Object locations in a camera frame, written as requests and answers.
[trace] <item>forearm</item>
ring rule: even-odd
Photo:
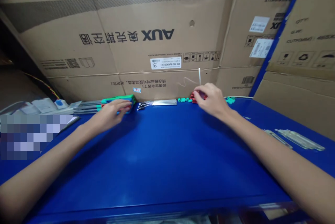
[[[10,222],[21,222],[60,172],[93,137],[84,125],[0,186],[0,211]]]
[[[323,223],[335,221],[335,179],[295,151],[231,111],[222,121],[239,135],[280,185],[306,212]]]

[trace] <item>hand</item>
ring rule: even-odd
[[[95,134],[107,131],[122,121],[125,113],[129,111],[127,106],[131,104],[130,101],[124,99],[114,100],[103,106],[100,111],[84,124],[84,126]]]
[[[206,100],[202,99],[199,91],[207,95]],[[195,87],[193,94],[200,108],[222,121],[233,112],[224,99],[222,91],[212,83]]]

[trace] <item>white cable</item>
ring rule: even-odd
[[[200,68],[199,68],[199,85],[201,85],[201,75],[200,75]]]
[[[245,96],[228,96],[228,97],[254,98],[254,97],[245,97]]]
[[[18,101],[18,102],[15,102],[15,103],[13,103],[13,104],[7,106],[6,108],[4,108],[4,109],[2,109],[2,110],[0,111],[0,114],[3,113],[5,110],[11,108],[13,105],[16,105],[16,104],[18,104],[18,103],[25,103],[25,101]]]

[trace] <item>barcode label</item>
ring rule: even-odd
[[[255,77],[249,76],[249,77],[244,77],[242,84],[252,84],[254,82]]]
[[[250,57],[253,58],[266,58],[271,48],[273,39],[257,39],[253,47]]]
[[[249,31],[263,33],[269,20],[269,17],[255,16]]]
[[[181,68],[181,56],[172,58],[150,59],[151,69],[176,69]]]

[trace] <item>blue metal frame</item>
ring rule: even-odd
[[[260,83],[261,83],[261,81],[262,81],[262,79],[263,79],[263,77],[265,75],[266,68],[269,65],[269,61],[270,61],[270,59],[272,57],[272,54],[275,51],[275,49],[277,47],[277,44],[279,42],[279,38],[282,35],[283,30],[284,30],[284,28],[286,26],[287,18],[289,16],[290,12],[292,11],[292,8],[293,8],[294,4],[296,3],[296,1],[297,0],[292,0],[291,3],[290,3],[290,5],[289,5],[289,7],[288,7],[288,9],[287,9],[287,11],[286,11],[285,18],[282,21],[282,23],[281,23],[281,25],[280,25],[280,27],[278,29],[278,32],[277,32],[276,37],[275,37],[275,39],[274,39],[274,41],[272,43],[272,46],[271,46],[271,48],[270,48],[270,50],[269,50],[269,52],[268,52],[268,54],[267,54],[267,56],[265,58],[265,61],[264,61],[263,65],[262,65],[262,67],[261,67],[261,69],[260,69],[260,71],[258,73],[258,76],[257,76],[257,78],[255,80],[254,86],[252,87],[252,89],[251,89],[251,91],[249,93],[250,97],[253,97],[255,95],[255,93],[256,93],[256,91],[258,89],[258,86],[260,85]]]

